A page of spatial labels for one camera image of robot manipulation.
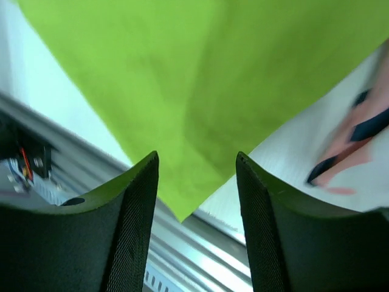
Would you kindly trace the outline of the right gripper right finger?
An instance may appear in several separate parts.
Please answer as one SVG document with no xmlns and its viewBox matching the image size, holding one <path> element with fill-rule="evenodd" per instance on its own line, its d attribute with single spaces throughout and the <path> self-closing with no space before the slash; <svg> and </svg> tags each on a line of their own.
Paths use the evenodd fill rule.
<svg viewBox="0 0 389 292">
<path fill-rule="evenodd" d="M 387 291 L 388 209 L 355 212 L 315 199 L 236 157 L 255 291 Z"/>
</svg>

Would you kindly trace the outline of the pink shark print shorts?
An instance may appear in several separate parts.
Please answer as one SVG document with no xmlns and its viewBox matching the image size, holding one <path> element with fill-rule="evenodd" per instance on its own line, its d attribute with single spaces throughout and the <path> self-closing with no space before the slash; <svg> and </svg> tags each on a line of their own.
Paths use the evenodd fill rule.
<svg viewBox="0 0 389 292">
<path fill-rule="evenodd" d="M 305 181 L 336 195 L 388 195 L 388 44 Z"/>
</svg>

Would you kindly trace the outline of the lime green shorts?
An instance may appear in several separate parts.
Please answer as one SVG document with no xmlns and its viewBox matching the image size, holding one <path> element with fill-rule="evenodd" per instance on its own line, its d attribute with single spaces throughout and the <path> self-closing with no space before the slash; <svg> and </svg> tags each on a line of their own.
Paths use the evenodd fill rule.
<svg viewBox="0 0 389 292">
<path fill-rule="evenodd" d="M 178 220 L 388 38 L 387 1 L 18 4 Z"/>
</svg>

